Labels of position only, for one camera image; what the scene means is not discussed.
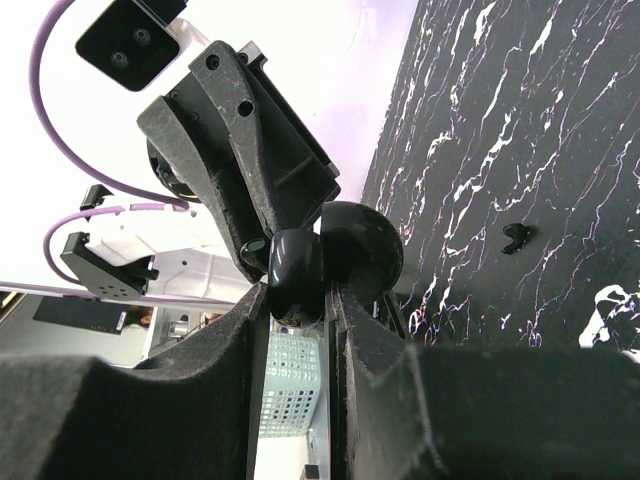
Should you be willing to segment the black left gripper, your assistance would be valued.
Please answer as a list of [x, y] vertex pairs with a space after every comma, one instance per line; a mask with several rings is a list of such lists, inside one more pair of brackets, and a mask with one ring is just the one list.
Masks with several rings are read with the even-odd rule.
[[249, 280], [263, 271], [241, 259], [247, 242], [263, 239], [263, 229], [311, 229], [341, 192], [338, 168], [265, 63], [254, 43], [238, 52], [215, 41], [137, 118], [158, 178], [206, 207]]

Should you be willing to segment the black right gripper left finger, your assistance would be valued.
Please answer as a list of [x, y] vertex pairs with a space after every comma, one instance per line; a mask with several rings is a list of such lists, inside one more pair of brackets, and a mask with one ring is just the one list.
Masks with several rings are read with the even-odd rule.
[[216, 322], [133, 368], [1, 359], [5, 479], [250, 479], [269, 336], [258, 283]]

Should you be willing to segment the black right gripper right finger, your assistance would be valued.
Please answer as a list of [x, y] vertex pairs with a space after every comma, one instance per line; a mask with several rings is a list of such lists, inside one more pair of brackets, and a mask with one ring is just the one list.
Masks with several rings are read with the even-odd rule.
[[639, 367], [607, 350], [421, 346], [325, 297], [334, 479], [635, 479]]

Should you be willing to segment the black round earbud case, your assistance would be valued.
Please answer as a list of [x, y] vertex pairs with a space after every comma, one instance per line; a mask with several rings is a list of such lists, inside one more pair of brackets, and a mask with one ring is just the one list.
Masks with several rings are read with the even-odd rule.
[[269, 311], [288, 328], [321, 321], [325, 292], [347, 287], [363, 305], [391, 291], [404, 250], [394, 225], [366, 205], [331, 201], [321, 208], [320, 231], [286, 229], [272, 237], [267, 270]]

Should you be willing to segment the black wireless earbud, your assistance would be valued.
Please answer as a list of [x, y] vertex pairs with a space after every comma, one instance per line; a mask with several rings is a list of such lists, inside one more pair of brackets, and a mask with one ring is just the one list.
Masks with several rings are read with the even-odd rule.
[[530, 235], [530, 228], [522, 223], [511, 223], [503, 227], [502, 233], [510, 239], [510, 243], [504, 246], [501, 252], [512, 255], [523, 248]]
[[265, 245], [266, 242], [263, 238], [257, 238], [247, 242], [243, 246], [243, 250], [246, 254], [256, 255], [258, 252], [264, 249]]

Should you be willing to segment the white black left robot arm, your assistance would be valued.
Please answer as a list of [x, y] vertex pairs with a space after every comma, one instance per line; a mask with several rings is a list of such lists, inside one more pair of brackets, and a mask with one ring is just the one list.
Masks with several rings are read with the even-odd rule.
[[88, 195], [61, 258], [103, 300], [232, 304], [263, 277], [252, 254], [286, 229], [311, 229], [340, 191], [338, 169], [283, 98], [259, 47], [206, 47], [138, 116], [157, 177], [183, 211]]

